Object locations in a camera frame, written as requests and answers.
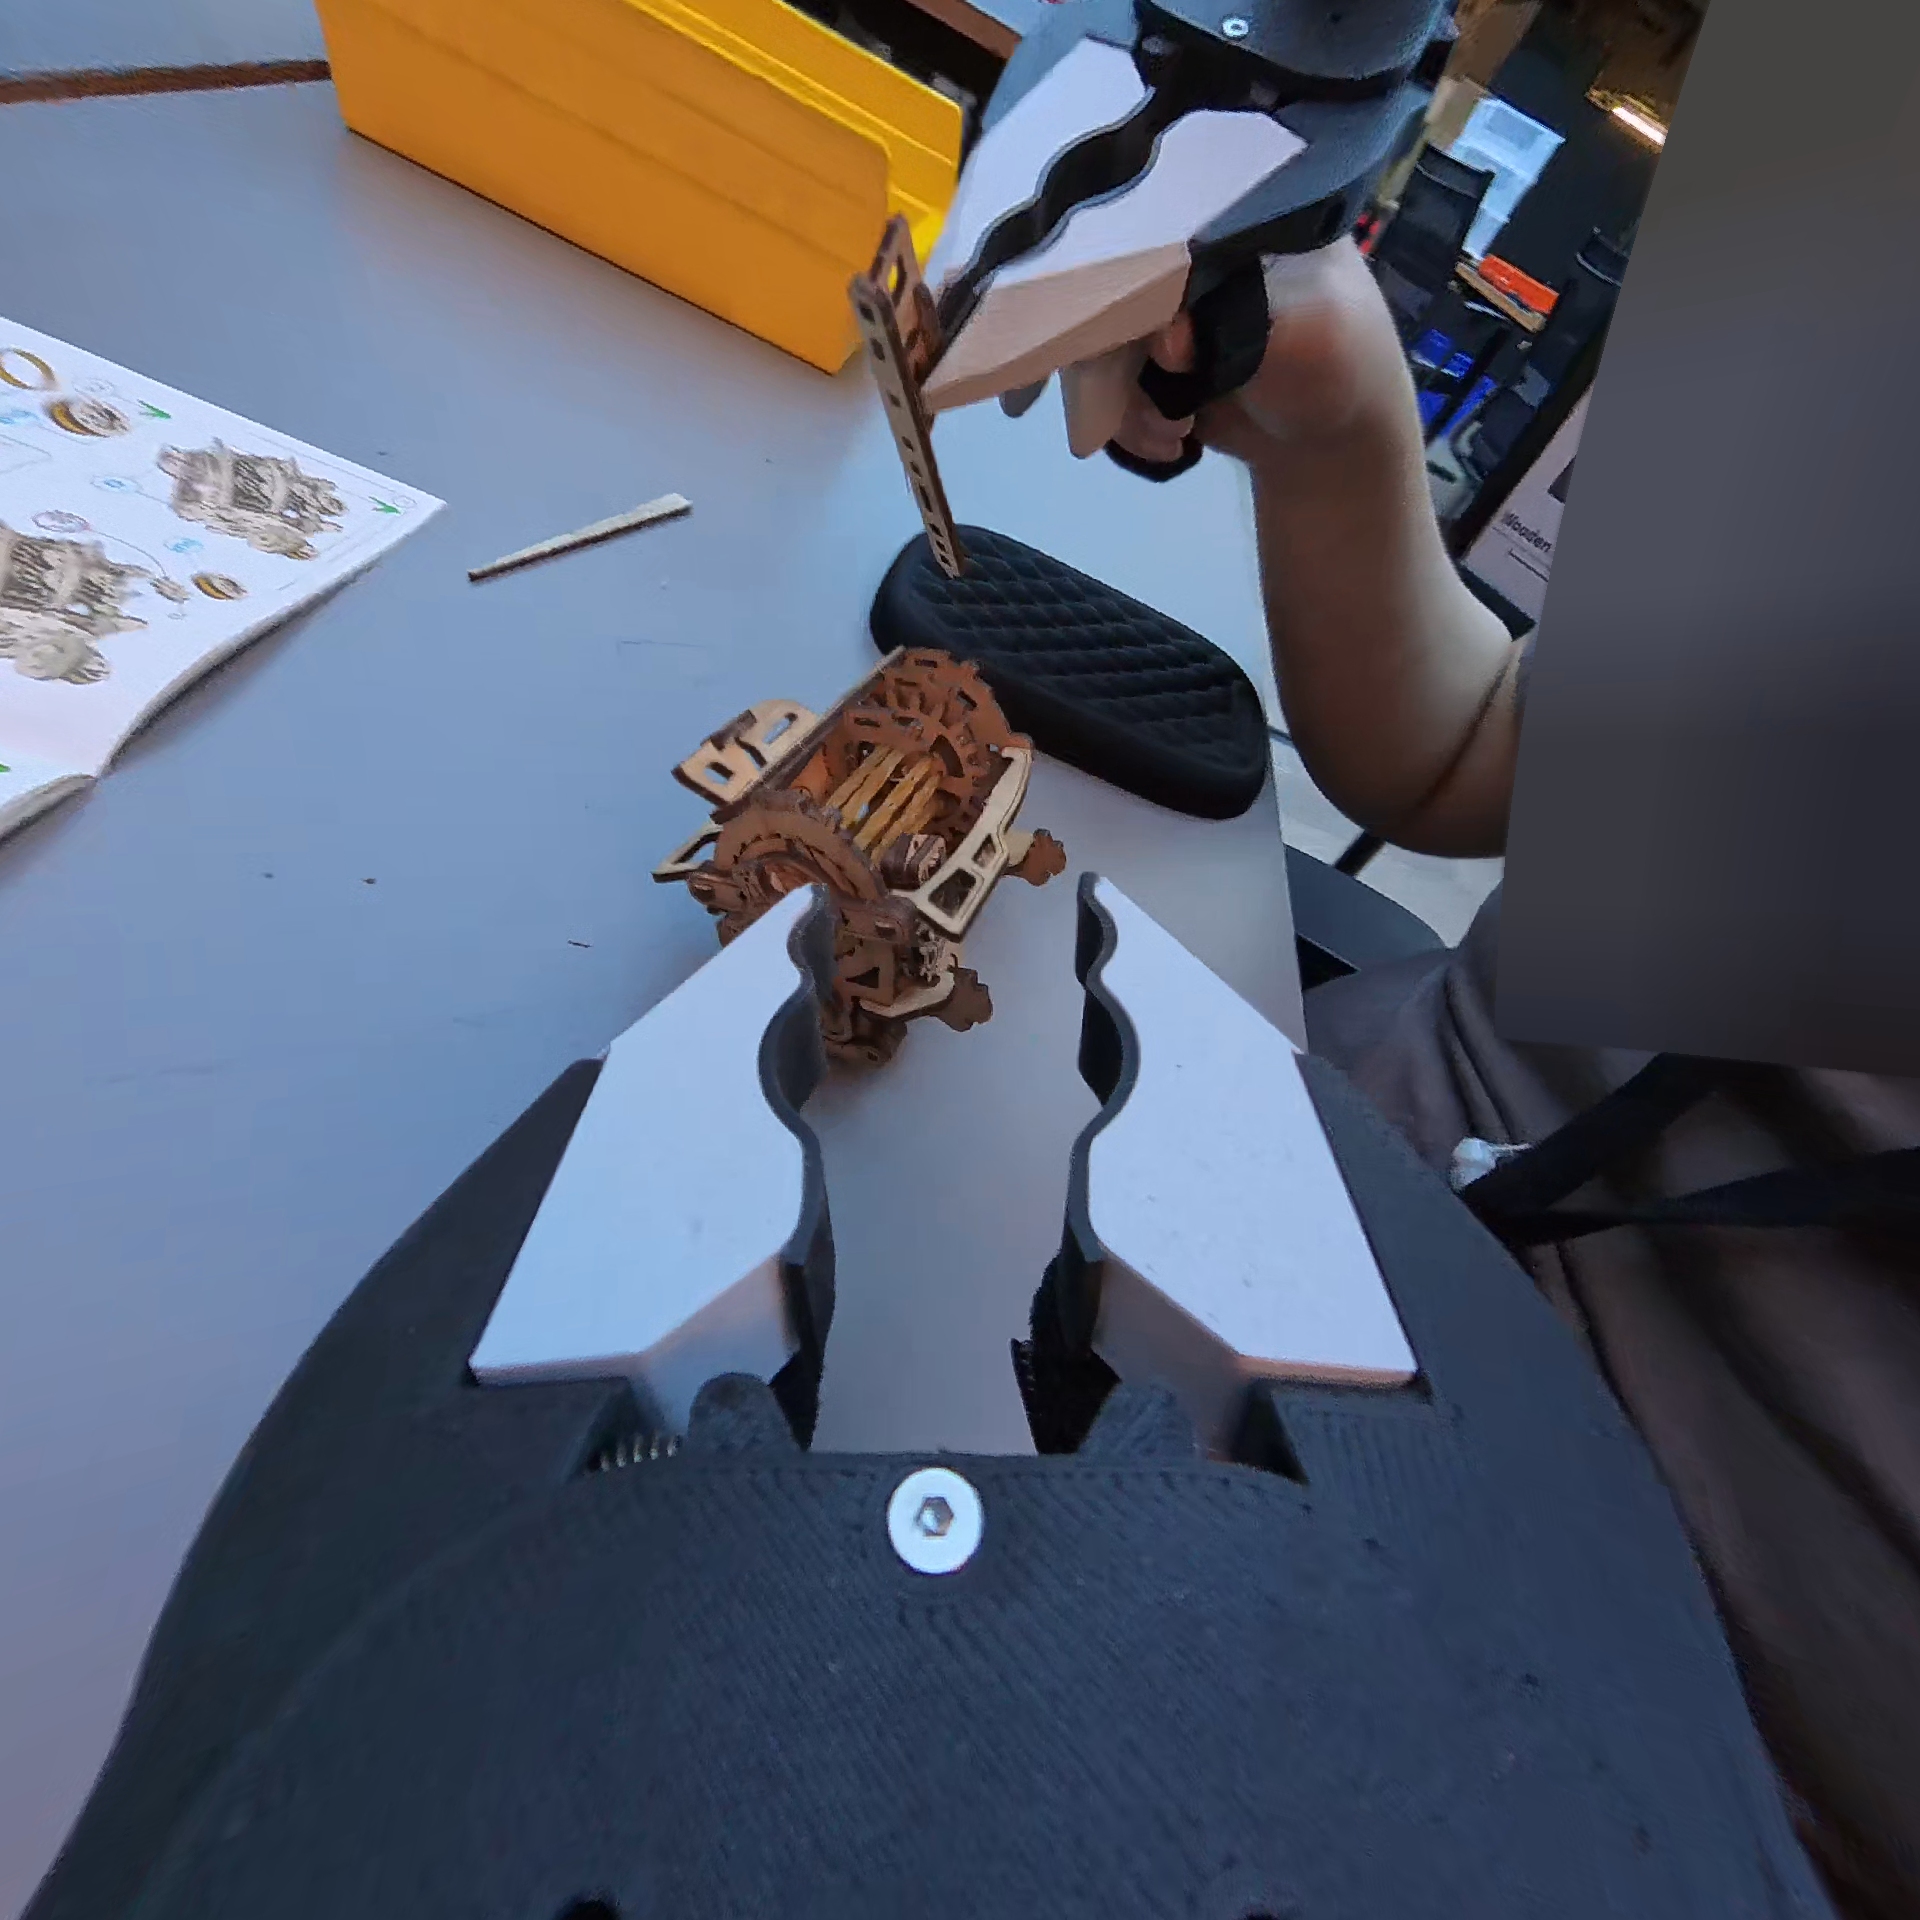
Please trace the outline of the person's right forearm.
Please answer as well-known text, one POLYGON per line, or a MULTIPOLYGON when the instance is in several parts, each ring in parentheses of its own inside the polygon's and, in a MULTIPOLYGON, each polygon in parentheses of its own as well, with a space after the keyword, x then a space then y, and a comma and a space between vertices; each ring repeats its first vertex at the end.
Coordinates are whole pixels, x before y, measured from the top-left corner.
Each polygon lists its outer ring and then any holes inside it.
POLYGON ((1332 425, 1251 460, 1282 722, 1353 824, 1428 856, 1499 856, 1528 648, 1460 580, 1403 362, 1332 425))

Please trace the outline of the thin wooden stick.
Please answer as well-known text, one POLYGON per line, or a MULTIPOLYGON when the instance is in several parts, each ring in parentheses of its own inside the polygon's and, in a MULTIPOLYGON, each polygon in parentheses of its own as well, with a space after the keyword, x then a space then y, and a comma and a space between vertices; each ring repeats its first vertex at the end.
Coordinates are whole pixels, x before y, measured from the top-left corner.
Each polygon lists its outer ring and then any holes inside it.
POLYGON ((562 559, 586 549, 608 544, 659 522, 680 520, 691 513, 691 500, 682 493, 666 493, 643 500, 639 508, 592 520, 578 530, 552 535, 529 546, 522 546, 504 557, 468 567, 467 580, 471 585, 489 582, 522 568, 562 559))

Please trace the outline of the black quilted pad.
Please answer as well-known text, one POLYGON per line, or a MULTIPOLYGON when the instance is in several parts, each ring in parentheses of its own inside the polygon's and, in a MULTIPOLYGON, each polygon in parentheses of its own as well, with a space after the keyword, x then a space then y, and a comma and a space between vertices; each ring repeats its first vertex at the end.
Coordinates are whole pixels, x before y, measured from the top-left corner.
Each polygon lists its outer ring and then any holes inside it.
POLYGON ((1034 748, 1201 821, 1263 796, 1268 730, 1258 686, 1209 637, 1031 544, 964 526, 948 575, 909 538, 871 604, 883 654, 945 650, 988 681, 1034 748))

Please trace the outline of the slotted wooden strip part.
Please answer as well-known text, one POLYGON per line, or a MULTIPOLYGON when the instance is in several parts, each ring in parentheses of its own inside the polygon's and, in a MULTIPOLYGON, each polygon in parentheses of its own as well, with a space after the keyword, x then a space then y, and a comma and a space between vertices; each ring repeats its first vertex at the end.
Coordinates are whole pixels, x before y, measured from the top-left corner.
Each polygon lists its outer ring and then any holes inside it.
POLYGON ((849 300, 928 551, 947 578, 960 580, 970 554, 945 492, 923 399, 928 373, 945 352, 945 328, 905 214, 890 217, 871 265, 851 279, 849 300))

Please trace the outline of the black chair seat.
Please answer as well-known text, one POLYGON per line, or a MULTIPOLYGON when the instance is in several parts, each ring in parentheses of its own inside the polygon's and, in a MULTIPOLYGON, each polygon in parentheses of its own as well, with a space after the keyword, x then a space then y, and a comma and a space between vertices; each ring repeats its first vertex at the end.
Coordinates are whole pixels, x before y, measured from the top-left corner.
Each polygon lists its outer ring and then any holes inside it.
POLYGON ((1356 970, 1448 948, 1431 926, 1365 879, 1362 869, 1383 846, 1370 831, 1357 833, 1335 860, 1284 846, 1303 992, 1356 970))

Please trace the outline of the illustrated instruction booklet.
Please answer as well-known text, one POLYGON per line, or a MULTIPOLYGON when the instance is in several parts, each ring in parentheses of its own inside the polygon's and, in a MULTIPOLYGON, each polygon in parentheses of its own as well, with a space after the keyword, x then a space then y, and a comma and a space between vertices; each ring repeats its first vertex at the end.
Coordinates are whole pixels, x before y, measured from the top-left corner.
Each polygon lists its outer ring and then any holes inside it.
POLYGON ((96 352, 2 322, 2 833, 444 509, 96 352))

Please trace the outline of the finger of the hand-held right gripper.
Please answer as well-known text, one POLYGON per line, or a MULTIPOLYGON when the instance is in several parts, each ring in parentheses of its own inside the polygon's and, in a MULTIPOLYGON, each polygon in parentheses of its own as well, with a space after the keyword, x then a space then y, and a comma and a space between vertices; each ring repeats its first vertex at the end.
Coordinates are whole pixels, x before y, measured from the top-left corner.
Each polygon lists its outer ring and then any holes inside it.
POLYGON ((994 399, 1162 328, 1185 301, 1197 232, 1306 148, 1265 113, 1185 113, 1138 181, 986 273, 923 378, 925 406, 994 399))
POLYGON ((943 312, 984 289, 1077 280, 1136 252, 1136 181, 1153 135, 1120 128, 1149 86, 1129 48, 1079 38, 986 128, 923 279, 943 312))

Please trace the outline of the wooden mechanical gear model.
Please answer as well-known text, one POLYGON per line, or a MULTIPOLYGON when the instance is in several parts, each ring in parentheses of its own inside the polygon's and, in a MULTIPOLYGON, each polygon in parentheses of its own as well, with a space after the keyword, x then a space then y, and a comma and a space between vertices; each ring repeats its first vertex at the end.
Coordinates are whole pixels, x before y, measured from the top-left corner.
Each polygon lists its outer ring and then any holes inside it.
POLYGON ((880 1066, 913 1021, 964 1033, 992 992, 964 938, 1001 879, 1047 885, 1066 847, 1019 824, 1035 765, 978 668, 897 648, 827 710, 740 710, 674 770, 708 821, 653 869, 731 944, 779 897, 818 885, 835 911, 824 1042, 880 1066))

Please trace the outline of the person's right hand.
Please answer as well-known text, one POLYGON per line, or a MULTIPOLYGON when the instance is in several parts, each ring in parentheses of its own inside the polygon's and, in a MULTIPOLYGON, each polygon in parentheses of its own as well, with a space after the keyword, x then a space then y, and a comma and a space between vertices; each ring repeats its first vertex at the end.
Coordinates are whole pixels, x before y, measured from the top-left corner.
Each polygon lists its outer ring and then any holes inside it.
POLYGON ((1348 234, 1265 263, 1265 357, 1197 415, 1131 388, 1112 449, 1172 463, 1188 441, 1248 472, 1311 474, 1356 460, 1424 466, 1424 431, 1395 317, 1348 234))

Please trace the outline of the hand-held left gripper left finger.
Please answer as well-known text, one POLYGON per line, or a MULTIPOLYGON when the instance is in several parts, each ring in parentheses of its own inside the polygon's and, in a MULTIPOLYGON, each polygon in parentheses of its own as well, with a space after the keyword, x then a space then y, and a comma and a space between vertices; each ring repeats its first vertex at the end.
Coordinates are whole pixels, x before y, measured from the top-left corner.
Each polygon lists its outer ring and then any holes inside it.
POLYGON ((483 1385, 625 1380, 683 1436, 754 1375, 812 1445, 832 1324, 824 1150, 832 901, 781 895, 620 1033, 468 1356, 483 1385))

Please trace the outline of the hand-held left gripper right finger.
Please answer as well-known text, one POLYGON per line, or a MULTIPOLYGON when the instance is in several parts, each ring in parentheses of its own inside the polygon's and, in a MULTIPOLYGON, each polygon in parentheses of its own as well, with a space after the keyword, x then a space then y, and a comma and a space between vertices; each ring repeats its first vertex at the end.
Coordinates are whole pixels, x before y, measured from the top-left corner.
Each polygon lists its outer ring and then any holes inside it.
POLYGON ((1266 1385, 1412 1386, 1300 1048, 1112 879, 1075 905, 1096 1116, 1025 1340, 1035 1449, 1077 1452, 1119 1385, 1165 1386, 1208 1453, 1247 1452, 1266 1385))

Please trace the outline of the white product box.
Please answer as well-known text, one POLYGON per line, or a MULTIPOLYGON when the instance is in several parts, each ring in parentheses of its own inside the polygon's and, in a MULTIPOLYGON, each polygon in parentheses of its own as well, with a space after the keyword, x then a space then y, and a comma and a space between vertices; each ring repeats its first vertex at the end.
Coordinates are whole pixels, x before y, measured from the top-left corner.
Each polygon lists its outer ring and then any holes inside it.
POLYGON ((1543 406, 1489 487, 1487 516, 1458 557, 1460 578, 1515 637, 1546 609, 1553 554, 1594 383, 1543 406))

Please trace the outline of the yellow plastic bin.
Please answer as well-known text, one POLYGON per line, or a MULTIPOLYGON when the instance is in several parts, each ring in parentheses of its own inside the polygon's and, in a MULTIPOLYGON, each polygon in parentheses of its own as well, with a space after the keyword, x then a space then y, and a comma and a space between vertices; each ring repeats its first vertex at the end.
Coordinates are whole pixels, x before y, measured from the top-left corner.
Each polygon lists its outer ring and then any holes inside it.
POLYGON ((319 2, 347 128, 827 374, 962 106, 779 2, 319 2))

